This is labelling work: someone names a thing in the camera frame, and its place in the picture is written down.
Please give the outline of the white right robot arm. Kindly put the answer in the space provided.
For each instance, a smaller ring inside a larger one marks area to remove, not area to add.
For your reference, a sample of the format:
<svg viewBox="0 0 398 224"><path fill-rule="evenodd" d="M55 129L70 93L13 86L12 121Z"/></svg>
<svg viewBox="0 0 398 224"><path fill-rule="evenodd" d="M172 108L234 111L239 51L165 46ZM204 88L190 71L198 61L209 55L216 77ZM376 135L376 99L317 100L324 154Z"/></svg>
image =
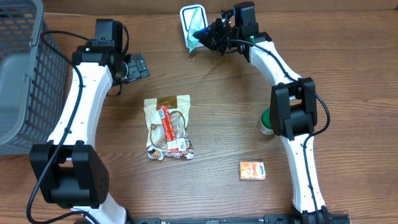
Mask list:
<svg viewBox="0 0 398 224"><path fill-rule="evenodd" d="M193 33L210 50L223 55L236 49L271 84L270 107L261 118L264 128L280 136L293 183L291 223L330 223L320 192L313 142L318 131L317 95L312 78L303 78L284 62L267 32L259 30L254 3L235 4L211 25Z"/></svg>

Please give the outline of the teal tissue pack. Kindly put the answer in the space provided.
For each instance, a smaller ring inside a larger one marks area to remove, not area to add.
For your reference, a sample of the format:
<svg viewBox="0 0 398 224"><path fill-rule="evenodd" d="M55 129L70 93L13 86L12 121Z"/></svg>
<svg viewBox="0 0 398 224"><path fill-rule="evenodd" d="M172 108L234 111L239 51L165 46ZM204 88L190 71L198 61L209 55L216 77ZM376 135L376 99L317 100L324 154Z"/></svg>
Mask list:
<svg viewBox="0 0 398 224"><path fill-rule="evenodd" d="M188 28L187 43L189 52L192 52L197 46L197 43L199 43L199 40L194 37L194 33L201 30L202 20L201 8L197 7L192 15L192 19Z"/></svg>

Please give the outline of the white barcode scanner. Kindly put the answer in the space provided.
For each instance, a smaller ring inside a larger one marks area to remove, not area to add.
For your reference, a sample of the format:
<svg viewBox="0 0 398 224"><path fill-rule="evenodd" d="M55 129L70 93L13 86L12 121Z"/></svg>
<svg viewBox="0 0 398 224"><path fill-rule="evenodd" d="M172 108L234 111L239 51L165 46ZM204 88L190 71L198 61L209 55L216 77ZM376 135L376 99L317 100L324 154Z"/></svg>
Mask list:
<svg viewBox="0 0 398 224"><path fill-rule="evenodd" d="M201 8L202 19L203 19L202 24L201 24L201 29L203 29L208 26L208 21L207 21L207 16L206 16L206 11L205 11L204 6L202 6L201 4L192 4L192 5L182 7L180 10L180 20L182 23L184 41L185 41L185 45L187 48L188 48L188 43L187 43L188 28L190 25L190 21L192 19L192 15L197 7ZM203 47L203 45L201 43L197 43L197 46L195 48L198 48L198 47Z"/></svg>

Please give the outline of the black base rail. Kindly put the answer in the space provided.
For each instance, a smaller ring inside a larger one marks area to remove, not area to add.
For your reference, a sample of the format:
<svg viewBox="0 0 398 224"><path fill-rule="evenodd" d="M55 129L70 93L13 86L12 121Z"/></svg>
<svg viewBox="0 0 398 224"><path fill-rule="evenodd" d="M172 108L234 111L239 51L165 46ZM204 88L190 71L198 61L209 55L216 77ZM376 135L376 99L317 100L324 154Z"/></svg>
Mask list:
<svg viewBox="0 0 398 224"><path fill-rule="evenodd" d="M160 219L160 218L129 218L128 224L289 224L289 223L350 223L348 215L304 215L302 218L293 215L264 215L263 217L239 218L193 218L193 219Z"/></svg>

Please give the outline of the green lid jar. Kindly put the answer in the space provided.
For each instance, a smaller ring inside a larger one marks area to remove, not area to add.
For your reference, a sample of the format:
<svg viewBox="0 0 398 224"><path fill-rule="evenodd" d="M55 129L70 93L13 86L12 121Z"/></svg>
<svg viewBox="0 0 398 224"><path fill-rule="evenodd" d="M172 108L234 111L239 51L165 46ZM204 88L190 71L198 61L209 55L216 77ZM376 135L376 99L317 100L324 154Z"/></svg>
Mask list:
<svg viewBox="0 0 398 224"><path fill-rule="evenodd" d="M257 122L257 128L258 130L265 135L273 135L274 131L272 130L271 126L271 121L270 121L270 112L271 110L268 108L266 109L261 117L259 118L259 121Z"/></svg>

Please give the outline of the red snack stick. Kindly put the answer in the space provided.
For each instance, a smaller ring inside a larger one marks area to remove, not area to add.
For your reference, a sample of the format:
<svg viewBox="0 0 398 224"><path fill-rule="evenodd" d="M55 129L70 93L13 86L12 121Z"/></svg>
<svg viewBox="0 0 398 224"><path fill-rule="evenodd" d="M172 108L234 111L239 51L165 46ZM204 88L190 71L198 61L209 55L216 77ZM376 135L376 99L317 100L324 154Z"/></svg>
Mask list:
<svg viewBox="0 0 398 224"><path fill-rule="evenodd" d="M158 107L158 113L162 121L165 131L165 138L167 143L167 152L175 153L186 150L186 143L184 138L176 138L167 105Z"/></svg>

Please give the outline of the beige brown snack bag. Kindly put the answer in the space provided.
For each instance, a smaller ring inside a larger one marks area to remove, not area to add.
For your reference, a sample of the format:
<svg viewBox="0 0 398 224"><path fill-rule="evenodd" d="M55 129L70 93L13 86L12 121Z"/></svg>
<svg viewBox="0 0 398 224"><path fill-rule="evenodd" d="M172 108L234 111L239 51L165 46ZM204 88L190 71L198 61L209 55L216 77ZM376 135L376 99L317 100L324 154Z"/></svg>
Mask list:
<svg viewBox="0 0 398 224"><path fill-rule="evenodd" d="M165 131L158 113L158 107L167 105L176 138L184 138L186 150L168 153ZM165 157L193 159L194 149L187 133L190 110L190 95L149 98L144 100L144 112L148 129L146 151L151 159L163 160Z"/></svg>

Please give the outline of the orange tissue pack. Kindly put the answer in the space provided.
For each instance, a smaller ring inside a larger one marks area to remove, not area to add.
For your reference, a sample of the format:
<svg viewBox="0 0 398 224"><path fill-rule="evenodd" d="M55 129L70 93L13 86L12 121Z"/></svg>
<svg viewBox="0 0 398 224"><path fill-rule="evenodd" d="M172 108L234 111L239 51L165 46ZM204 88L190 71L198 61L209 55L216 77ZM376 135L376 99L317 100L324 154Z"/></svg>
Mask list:
<svg viewBox="0 0 398 224"><path fill-rule="evenodd" d="M240 162L239 178L241 180L264 180L266 178L264 163L258 161Z"/></svg>

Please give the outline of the grey plastic basket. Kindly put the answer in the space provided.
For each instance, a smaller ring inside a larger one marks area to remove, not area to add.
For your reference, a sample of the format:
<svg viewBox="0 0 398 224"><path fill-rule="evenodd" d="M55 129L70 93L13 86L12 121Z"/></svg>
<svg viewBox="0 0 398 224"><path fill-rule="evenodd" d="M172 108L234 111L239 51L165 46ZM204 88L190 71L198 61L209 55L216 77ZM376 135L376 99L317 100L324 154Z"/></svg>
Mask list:
<svg viewBox="0 0 398 224"><path fill-rule="evenodd" d="M1 1L1 155L28 154L59 120L68 65L54 51L42 1Z"/></svg>

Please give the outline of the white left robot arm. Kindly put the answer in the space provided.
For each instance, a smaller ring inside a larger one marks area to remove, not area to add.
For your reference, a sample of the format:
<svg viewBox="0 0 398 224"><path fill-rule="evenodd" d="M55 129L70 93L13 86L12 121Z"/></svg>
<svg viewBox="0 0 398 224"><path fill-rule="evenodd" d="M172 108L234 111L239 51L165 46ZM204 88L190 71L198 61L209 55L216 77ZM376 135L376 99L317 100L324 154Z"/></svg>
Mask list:
<svg viewBox="0 0 398 224"><path fill-rule="evenodd" d="M47 203L81 215L86 223L132 223L128 209L109 192L109 172L95 151L98 121L108 91L149 76L142 54L130 54L125 25L98 19L67 62L72 83L61 117L46 143L34 144L30 163Z"/></svg>

